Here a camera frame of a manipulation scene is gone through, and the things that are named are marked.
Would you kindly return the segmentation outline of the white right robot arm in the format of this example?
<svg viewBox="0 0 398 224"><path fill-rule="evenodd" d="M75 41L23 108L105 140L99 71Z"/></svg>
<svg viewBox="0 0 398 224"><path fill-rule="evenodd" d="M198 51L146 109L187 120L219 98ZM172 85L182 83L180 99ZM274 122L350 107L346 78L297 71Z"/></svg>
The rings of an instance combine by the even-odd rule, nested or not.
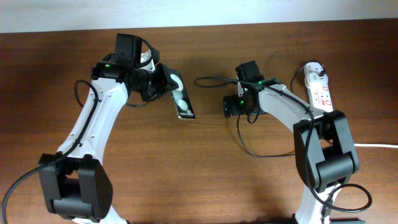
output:
<svg viewBox="0 0 398 224"><path fill-rule="evenodd" d="M298 210L284 223L332 223L331 211L339 192L352 187L350 178L359 170L359 159L348 120L326 100L328 77L316 61L302 68L310 102L294 95L279 80L265 79L257 63L237 66L238 94L223 98L224 116L271 114L294 135L295 163L304 183Z"/></svg>

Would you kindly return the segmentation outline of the black smartphone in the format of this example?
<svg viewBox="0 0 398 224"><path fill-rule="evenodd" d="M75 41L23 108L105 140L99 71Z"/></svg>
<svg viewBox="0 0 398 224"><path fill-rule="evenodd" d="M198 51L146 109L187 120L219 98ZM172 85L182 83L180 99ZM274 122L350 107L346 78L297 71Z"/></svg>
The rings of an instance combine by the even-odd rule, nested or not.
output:
<svg viewBox="0 0 398 224"><path fill-rule="evenodd" d="M177 83L178 87L172 91L172 98L176 105L179 119L195 119L195 114L192 104L188 97L185 85L183 84L182 76L179 71L169 69L171 79Z"/></svg>

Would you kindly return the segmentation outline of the white wall charger adapter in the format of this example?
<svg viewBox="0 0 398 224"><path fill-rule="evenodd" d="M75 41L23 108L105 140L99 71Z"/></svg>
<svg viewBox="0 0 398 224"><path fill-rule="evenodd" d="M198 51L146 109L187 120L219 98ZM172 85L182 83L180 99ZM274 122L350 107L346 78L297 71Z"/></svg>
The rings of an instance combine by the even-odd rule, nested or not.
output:
<svg viewBox="0 0 398 224"><path fill-rule="evenodd" d="M304 65L304 74L307 88L328 84L328 76L325 68L319 61L312 60L307 62Z"/></svg>

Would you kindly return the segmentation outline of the white power strip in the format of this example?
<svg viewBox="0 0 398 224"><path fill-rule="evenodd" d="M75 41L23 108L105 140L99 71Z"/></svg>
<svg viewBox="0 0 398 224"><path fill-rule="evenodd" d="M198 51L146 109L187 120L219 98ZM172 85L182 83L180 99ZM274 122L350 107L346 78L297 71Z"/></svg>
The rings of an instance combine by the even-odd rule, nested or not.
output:
<svg viewBox="0 0 398 224"><path fill-rule="evenodd" d="M318 84L314 86L309 86L307 90L310 104L313 107L326 112L333 111L333 104L331 101L328 85Z"/></svg>

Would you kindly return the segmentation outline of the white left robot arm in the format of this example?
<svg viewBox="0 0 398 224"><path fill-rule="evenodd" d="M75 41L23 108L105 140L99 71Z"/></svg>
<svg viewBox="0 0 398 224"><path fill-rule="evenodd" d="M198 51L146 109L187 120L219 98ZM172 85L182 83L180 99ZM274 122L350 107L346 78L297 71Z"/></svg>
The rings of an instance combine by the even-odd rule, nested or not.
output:
<svg viewBox="0 0 398 224"><path fill-rule="evenodd" d="M178 85L160 63L148 41L118 34L113 53L92 68L89 94L82 111L55 154L43 154L39 179L45 206L52 214L76 223L126 223L112 206L113 186L103 167L106 143L120 110L132 92L145 104Z"/></svg>

